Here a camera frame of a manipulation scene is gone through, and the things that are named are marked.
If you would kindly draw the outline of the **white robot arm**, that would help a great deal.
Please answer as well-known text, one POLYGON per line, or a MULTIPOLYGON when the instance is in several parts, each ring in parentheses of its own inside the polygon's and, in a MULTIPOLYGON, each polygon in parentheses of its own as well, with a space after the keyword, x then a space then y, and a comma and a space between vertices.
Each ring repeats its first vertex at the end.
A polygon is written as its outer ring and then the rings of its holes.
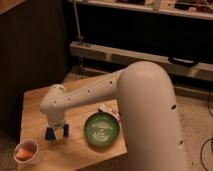
POLYGON ((40 110, 55 128, 66 110, 111 99, 121 114, 132 171, 189 171, 174 88, 155 63, 133 63, 72 92, 53 85, 40 110))

